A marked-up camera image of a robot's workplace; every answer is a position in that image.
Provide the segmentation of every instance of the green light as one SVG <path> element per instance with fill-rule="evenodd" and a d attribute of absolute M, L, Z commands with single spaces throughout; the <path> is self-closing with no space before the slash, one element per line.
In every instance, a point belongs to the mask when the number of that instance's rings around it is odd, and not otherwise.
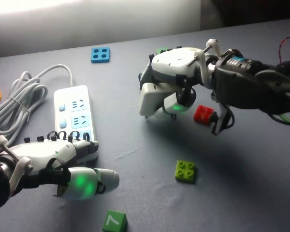
<path fill-rule="evenodd" d="M 179 105 L 175 105 L 175 106 L 173 106 L 173 109 L 174 109 L 174 110 L 181 110 L 182 107 L 180 107 Z"/>
<path fill-rule="evenodd" d="M 94 185 L 93 183 L 89 183 L 86 185 L 85 187 L 85 191 L 84 191 L 84 197 L 87 198 L 87 197 L 91 197 L 93 194 L 94 194 Z"/>
<path fill-rule="evenodd" d="M 86 176 L 85 175 L 80 175 L 77 177 L 76 181 L 75 181 L 75 185 L 78 189 L 80 189 L 81 187 L 83 187 L 83 185 L 86 182 Z"/>

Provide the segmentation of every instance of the gray tablecloth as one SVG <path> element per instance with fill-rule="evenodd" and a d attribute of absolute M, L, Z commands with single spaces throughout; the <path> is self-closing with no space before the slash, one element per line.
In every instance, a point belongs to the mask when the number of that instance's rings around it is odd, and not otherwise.
<path fill-rule="evenodd" d="M 100 144 L 95 167 L 120 175 L 118 189 L 85 202 L 53 197 L 55 186 L 23 190 L 0 209 L 0 232 L 98 232 L 108 209 L 127 214 L 129 232 L 290 231 L 290 127 L 258 110 L 232 109 L 235 126 L 213 136 L 192 119 L 199 104 L 219 112 L 201 86 L 193 107 L 177 120 L 146 120 L 137 111 L 138 73 L 157 48 L 205 48 L 213 38 L 223 50 L 238 48 L 247 58 L 277 64 L 287 36 L 290 20 L 101 45 L 111 49 L 109 63 L 90 63 L 91 47 L 0 58 L 3 100 L 23 71 L 70 67 L 75 84 L 87 85 L 92 98 Z M 290 59 L 290 40 L 282 57 Z M 15 144 L 54 129 L 53 93 L 69 79 L 54 70 L 41 83 L 49 95 Z M 195 162 L 195 185 L 176 182 L 179 159 Z"/>

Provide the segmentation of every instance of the robotic arm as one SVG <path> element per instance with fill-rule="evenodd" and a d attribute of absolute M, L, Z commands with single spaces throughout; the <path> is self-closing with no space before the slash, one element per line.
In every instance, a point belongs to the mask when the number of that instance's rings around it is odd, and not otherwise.
<path fill-rule="evenodd" d="M 212 48 L 214 55 L 208 53 Z M 222 53 L 213 39 L 204 50 L 177 47 L 149 59 L 139 75 L 142 116 L 176 118 L 193 105 L 196 92 L 192 87 L 197 84 L 213 90 L 212 100 L 219 103 L 221 114 L 213 118 L 214 135 L 233 126 L 229 106 L 260 109 L 278 122 L 273 115 L 290 112 L 290 61 L 271 66 L 244 58 L 237 49 Z"/>
<path fill-rule="evenodd" d="M 72 167 L 77 160 L 93 155 L 98 150 L 97 141 L 89 141 L 84 133 L 79 140 L 73 139 L 73 131 L 66 140 L 52 131 L 47 139 L 37 137 L 37 142 L 25 143 L 8 148 L 7 140 L 0 136 L 0 207 L 10 197 L 22 189 L 37 188 L 39 185 L 54 184 L 58 186 L 55 196 L 68 200 L 85 200 L 95 194 L 102 194 L 116 189 L 119 185 L 117 172 L 100 168 Z"/>

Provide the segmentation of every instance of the wall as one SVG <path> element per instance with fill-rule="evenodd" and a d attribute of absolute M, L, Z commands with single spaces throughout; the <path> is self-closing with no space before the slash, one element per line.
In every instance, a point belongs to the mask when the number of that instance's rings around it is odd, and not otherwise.
<path fill-rule="evenodd" d="M 198 31 L 200 7 L 201 0 L 70 0 L 1 13 L 0 57 Z"/>

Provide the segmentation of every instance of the lime green toy brick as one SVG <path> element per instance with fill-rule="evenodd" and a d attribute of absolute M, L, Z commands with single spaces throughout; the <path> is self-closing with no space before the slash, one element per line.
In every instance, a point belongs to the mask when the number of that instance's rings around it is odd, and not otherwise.
<path fill-rule="evenodd" d="M 104 232 L 126 231 L 127 217 L 125 213 L 108 210 L 102 230 Z"/>
<path fill-rule="evenodd" d="M 194 163 L 178 160 L 176 164 L 175 179 L 183 182 L 193 182 L 194 169 Z"/>
<path fill-rule="evenodd" d="M 166 51 L 168 49 L 169 49 L 168 47 L 158 48 L 157 49 L 157 55 L 160 54 L 162 50 Z"/>

